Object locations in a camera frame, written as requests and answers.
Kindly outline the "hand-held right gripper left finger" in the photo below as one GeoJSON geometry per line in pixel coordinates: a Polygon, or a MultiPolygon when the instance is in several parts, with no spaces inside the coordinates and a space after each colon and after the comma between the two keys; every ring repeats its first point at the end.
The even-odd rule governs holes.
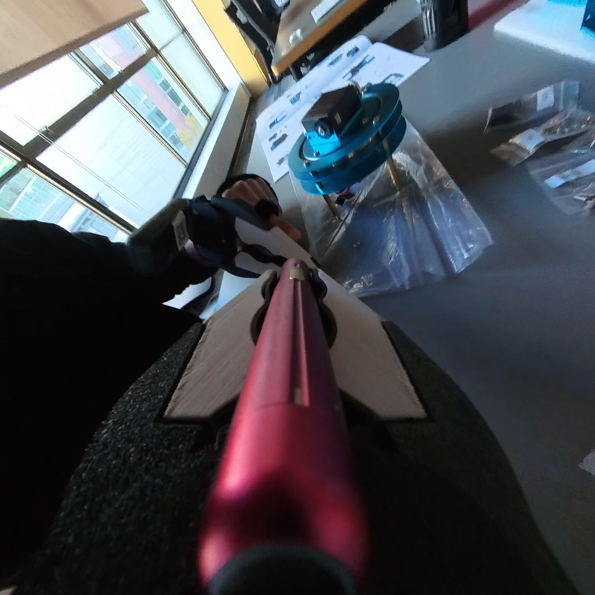
{"type": "Polygon", "coordinates": [[[252,323],[274,276],[274,271],[264,272],[208,318],[165,420],[205,420],[239,396],[255,350],[252,323]]]}

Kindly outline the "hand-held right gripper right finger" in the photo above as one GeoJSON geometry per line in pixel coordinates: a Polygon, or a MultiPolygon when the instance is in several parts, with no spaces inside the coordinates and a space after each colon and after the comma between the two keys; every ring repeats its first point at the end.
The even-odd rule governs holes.
{"type": "Polygon", "coordinates": [[[380,419],[427,418],[381,317],[326,273],[318,277],[336,324],[330,357],[338,388],[380,419]]]}

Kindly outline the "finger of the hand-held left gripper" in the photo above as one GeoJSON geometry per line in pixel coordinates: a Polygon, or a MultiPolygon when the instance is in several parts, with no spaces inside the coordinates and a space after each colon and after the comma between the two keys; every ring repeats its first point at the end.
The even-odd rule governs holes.
{"type": "Polygon", "coordinates": [[[267,271],[276,274],[281,270],[280,255],[257,253],[256,258],[249,253],[239,253],[234,259],[234,275],[244,279],[256,279],[267,271]]]}
{"type": "Polygon", "coordinates": [[[311,269],[320,267],[305,249],[279,227],[272,226],[264,229],[248,221],[237,221],[237,235],[242,252],[248,253],[249,249],[256,250],[258,256],[265,258],[265,264],[273,263],[274,258],[284,260],[298,258],[311,269]]]}

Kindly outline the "red electric screwdriver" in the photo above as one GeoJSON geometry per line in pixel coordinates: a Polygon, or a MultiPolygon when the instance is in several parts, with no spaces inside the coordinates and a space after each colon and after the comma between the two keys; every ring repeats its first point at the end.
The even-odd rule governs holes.
{"type": "Polygon", "coordinates": [[[283,265],[206,501],[207,594],[356,594],[367,514],[308,266],[283,265]]]}

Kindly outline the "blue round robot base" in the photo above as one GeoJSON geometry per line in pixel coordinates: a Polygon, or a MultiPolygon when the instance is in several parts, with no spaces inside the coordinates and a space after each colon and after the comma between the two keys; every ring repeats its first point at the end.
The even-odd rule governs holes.
{"type": "Polygon", "coordinates": [[[406,133],[397,86],[377,83],[360,90],[361,113],[343,137],[309,139],[303,130],[287,156],[289,170],[301,188],[310,195],[322,196],[337,219],[340,214],[331,195],[349,190],[391,161],[406,133]]]}

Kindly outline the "person's left hand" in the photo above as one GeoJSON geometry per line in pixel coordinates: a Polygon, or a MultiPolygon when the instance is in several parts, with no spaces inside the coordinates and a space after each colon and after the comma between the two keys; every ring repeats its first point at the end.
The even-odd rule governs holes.
{"type": "Polygon", "coordinates": [[[248,204],[260,218],[278,227],[295,242],[301,232],[284,219],[283,210],[269,182],[256,174],[241,174],[228,178],[216,191],[217,196],[248,204]]]}

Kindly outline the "printed instruction sheet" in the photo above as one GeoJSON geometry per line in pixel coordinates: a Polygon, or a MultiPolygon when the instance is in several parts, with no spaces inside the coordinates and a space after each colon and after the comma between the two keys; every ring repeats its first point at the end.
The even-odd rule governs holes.
{"type": "Polygon", "coordinates": [[[345,42],[291,86],[256,120],[273,182],[288,174],[287,156],[303,133],[302,118],[325,92],[347,85],[402,84],[430,61],[359,35],[345,42]]]}

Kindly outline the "clear plastic bag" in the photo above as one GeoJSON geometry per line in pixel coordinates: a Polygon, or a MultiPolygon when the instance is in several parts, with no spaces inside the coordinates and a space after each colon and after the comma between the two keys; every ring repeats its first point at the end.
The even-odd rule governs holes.
{"type": "Polygon", "coordinates": [[[417,130],[408,129],[393,162],[399,182],[382,165],[352,186],[354,198],[337,207],[341,219],[290,174],[311,257],[360,298],[453,277],[493,243],[417,130]]]}

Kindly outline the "large window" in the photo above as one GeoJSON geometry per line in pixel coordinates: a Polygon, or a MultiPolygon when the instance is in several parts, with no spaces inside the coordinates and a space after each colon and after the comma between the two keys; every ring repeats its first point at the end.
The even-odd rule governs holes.
{"type": "Polygon", "coordinates": [[[1,221],[124,242],[188,181],[227,88],[195,3],[143,3],[1,90],[1,221]]]}

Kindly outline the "black screwdriver bit holder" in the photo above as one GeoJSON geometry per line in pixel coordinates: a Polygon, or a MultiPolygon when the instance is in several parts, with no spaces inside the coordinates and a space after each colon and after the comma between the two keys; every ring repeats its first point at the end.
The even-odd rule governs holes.
{"type": "Polygon", "coordinates": [[[467,1],[420,1],[424,48],[442,49],[469,30],[467,1]]]}

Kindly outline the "red screwdriver case tube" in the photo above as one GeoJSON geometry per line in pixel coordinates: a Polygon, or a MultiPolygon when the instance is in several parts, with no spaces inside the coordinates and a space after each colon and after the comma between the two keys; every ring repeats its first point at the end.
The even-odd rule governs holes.
{"type": "Polygon", "coordinates": [[[518,8],[527,1],[467,1],[468,28],[473,30],[494,16],[518,8]]]}

